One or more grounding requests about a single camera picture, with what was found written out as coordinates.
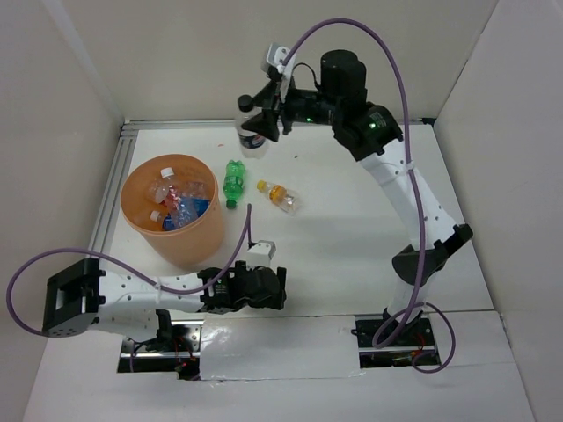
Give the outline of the clear white cap bottle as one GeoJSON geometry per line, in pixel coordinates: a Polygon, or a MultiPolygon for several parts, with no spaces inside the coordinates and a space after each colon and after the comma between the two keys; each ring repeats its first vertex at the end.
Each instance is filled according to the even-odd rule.
{"type": "Polygon", "coordinates": [[[156,204],[163,203],[170,191],[171,180],[174,177],[175,172],[172,167],[163,168],[160,171],[160,178],[156,178],[150,184],[147,190],[148,198],[156,204]]]}

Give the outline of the white taped cover plate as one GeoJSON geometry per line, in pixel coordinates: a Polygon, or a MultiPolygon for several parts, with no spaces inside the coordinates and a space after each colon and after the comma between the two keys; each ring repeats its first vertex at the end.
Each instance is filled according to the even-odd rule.
{"type": "Polygon", "coordinates": [[[207,320],[204,381],[321,380],[362,374],[351,316],[207,320]]]}

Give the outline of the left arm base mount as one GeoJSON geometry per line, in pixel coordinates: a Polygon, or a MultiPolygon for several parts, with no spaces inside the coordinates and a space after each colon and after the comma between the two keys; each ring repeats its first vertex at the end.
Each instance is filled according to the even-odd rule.
{"type": "Polygon", "coordinates": [[[202,321],[172,320],[167,310],[158,310],[157,320],[157,331],[148,340],[122,341],[117,372],[175,373],[179,380],[200,381],[202,321]]]}

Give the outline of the blue label blue cap bottle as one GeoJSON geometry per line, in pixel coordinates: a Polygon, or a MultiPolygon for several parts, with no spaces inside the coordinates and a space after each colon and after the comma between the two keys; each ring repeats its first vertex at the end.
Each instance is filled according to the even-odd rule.
{"type": "Polygon", "coordinates": [[[173,231],[184,227],[184,222],[179,216],[157,210],[150,213],[150,220],[157,223],[163,231],[173,231]]]}

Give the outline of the red label red cap bottle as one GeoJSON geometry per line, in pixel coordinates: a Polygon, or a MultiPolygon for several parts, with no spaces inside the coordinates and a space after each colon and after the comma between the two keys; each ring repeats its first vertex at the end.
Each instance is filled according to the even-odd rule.
{"type": "Polygon", "coordinates": [[[184,192],[181,186],[177,184],[165,184],[164,204],[168,208],[170,214],[180,211],[182,208],[182,200],[184,192]]]}

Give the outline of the pepsi bottle black cap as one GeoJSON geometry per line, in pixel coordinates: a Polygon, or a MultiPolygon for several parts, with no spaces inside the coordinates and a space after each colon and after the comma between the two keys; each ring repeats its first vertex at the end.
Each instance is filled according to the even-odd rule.
{"type": "Polygon", "coordinates": [[[255,132],[243,129],[243,124],[251,118],[260,115],[261,109],[254,104],[253,98],[244,94],[238,98],[238,114],[235,118],[239,146],[246,158],[260,159],[268,149],[268,139],[255,132]]]}

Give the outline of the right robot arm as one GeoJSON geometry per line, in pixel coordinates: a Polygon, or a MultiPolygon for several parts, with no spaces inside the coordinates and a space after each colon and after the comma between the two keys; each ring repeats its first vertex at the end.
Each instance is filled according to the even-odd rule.
{"type": "Polygon", "coordinates": [[[316,90],[296,88],[295,64],[282,62],[289,49],[271,44],[261,64],[269,79],[248,104],[251,116],[242,128],[278,141],[293,123],[327,125],[380,185],[411,243],[392,260],[398,285],[386,317],[406,309],[411,297],[423,297],[435,273],[472,238],[467,224],[456,223],[443,209],[406,153],[406,130],[383,106],[368,101],[367,70],[357,55],[333,50],[320,59],[316,90]]]}

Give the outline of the yellow cap orange label bottle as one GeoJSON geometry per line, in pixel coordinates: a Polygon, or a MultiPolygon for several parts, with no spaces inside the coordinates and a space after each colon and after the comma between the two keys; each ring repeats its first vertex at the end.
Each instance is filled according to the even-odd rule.
{"type": "Polygon", "coordinates": [[[301,205],[298,194],[282,185],[259,180],[256,187],[269,202],[289,215],[294,215],[301,205]]]}

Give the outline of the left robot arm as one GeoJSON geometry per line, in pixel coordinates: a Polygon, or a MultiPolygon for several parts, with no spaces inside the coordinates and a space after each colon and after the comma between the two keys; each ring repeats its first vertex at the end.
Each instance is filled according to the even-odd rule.
{"type": "Polygon", "coordinates": [[[52,338],[104,331],[144,342],[155,351],[173,341],[170,313],[224,315],[245,307],[281,310],[287,298],[287,270],[250,267],[238,261],[226,273],[216,267],[155,285],[100,269],[85,258],[48,279],[42,332],[52,338]]]}

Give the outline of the orange plastic bin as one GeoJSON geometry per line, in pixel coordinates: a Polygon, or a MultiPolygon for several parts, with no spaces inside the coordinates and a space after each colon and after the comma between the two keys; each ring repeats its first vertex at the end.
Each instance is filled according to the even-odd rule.
{"type": "Polygon", "coordinates": [[[129,174],[121,189],[121,212],[128,225],[165,261],[188,268],[211,258],[223,242],[225,224],[219,198],[216,176],[204,162],[193,156],[171,154],[151,158],[129,174]],[[167,167],[184,179],[202,182],[210,200],[206,212],[195,222],[172,231],[164,231],[150,219],[152,211],[165,210],[149,199],[149,189],[167,167]]]}

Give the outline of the green plastic bottle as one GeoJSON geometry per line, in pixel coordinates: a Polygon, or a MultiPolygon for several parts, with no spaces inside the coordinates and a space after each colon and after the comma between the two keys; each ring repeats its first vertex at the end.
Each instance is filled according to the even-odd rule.
{"type": "Polygon", "coordinates": [[[230,160],[225,168],[223,178],[223,194],[226,207],[235,209],[240,201],[245,186],[245,166],[241,161],[230,160]]]}

